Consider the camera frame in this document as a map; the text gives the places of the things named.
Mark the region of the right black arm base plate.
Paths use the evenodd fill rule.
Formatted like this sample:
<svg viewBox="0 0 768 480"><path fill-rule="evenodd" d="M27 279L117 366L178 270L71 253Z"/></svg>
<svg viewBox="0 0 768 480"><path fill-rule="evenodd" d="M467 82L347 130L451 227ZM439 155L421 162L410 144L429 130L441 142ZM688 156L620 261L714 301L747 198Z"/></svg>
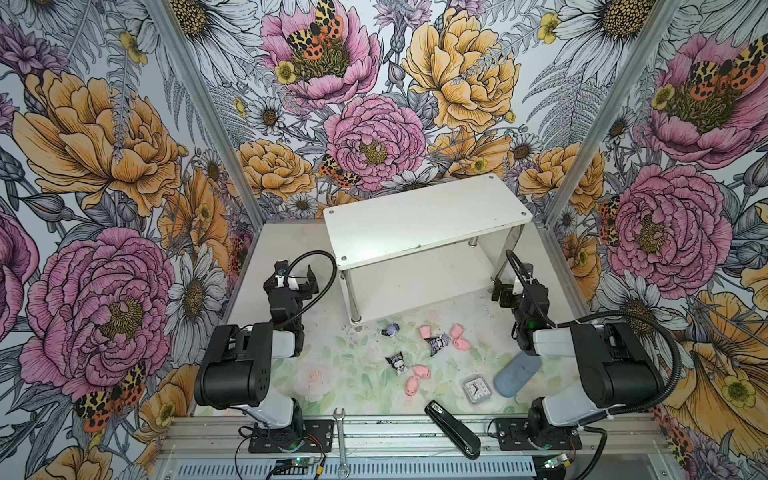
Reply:
<svg viewBox="0 0 768 480"><path fill-rule="evenodd" d="M537 451L582 449L582 441L575 429L545 427L535 429L528 421L517 417L495 418L487 433L495 438L502 451Z"/></svg>

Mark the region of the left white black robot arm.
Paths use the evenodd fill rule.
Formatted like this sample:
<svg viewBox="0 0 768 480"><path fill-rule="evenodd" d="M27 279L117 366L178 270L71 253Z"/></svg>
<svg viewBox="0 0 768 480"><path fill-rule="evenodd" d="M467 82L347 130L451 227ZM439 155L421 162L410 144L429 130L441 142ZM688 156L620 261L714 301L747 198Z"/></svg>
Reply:
<svg viewBox="0 0 768 480"><path fill-rule="evenodd" d="M319 293L311 274L297 279L275 276L264 284L271 319L247 327L214 329L194 382L199 406L234 409L258 426L279 433L304 434L298 402L271 388L275 359L295 358L304 348L300 310Z"/></svg>

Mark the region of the black white kuromi toy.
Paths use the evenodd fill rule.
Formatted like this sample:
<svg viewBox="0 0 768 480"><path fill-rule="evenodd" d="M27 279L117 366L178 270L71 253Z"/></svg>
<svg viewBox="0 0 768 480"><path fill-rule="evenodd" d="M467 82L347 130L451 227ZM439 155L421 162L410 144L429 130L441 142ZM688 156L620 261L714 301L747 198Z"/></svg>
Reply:
<svg viewBox="0 0 768 480"><path fill-rule="evenodd" d="M428 337L425 341L429 346L431 357L434 357L452 343L452 339L448 334Z"/></svg>

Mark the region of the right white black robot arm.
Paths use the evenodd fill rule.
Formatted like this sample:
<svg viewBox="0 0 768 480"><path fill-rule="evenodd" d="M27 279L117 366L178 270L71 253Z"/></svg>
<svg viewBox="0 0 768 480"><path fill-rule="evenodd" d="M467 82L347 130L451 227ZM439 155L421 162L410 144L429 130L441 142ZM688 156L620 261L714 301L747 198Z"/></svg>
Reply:
<svg viewBox="0 0 768 480"><path fill-rule="evenodd" d="M583 319L552 324L540 316L548 308L548 290L537 283L517 293L513 285L496 279L491 300L513 312L511 336L521 350L493 378L501 396L515 397L545 357L576 362L576 383L531 402L519 435L534 448L558 444L586 422L607 417L614 407L659 402L665 382L628 324L594 325Z"/></svg>

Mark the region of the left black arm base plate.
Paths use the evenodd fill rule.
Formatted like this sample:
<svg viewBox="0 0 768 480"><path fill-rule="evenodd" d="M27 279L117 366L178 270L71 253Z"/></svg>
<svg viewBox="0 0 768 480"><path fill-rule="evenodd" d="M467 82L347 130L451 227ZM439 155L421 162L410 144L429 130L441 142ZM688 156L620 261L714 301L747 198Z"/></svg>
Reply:
<svg viewBox="0 0 768 480"><path fill-rule="evenodd" d="M333 420L304 420L280 429L256 427L249 435L247 450L251 454L330 453L334 443Z"/></svg>

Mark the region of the purple round toy figure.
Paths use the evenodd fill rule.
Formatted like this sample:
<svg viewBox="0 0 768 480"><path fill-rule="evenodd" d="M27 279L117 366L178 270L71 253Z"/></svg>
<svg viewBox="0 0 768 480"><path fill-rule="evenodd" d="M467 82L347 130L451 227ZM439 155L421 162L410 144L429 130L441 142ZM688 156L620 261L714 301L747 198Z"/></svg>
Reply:
<svg viewBox="0 0 768 480"><path fill-rule="evenodd" d="M392 337L400 330L400 326L397 323L391 323L381 330L381 334L386 337Z"/></svg>

